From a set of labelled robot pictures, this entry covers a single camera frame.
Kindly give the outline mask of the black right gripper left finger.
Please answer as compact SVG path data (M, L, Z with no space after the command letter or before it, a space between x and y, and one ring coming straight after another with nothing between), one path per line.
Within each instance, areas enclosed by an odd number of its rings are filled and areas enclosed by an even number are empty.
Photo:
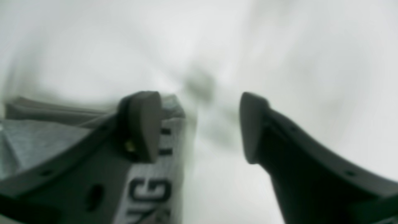
M65 152L1 181L1 215L23 224L110 224L134 162L158 157L157 91L123 98L116 114Z

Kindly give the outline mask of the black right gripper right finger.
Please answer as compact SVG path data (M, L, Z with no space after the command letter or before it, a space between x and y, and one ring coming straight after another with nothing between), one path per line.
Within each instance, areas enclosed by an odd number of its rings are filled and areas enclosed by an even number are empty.
M286 224L396 224L397 182L318 143L267 99L240 98L243 151L270 176Z

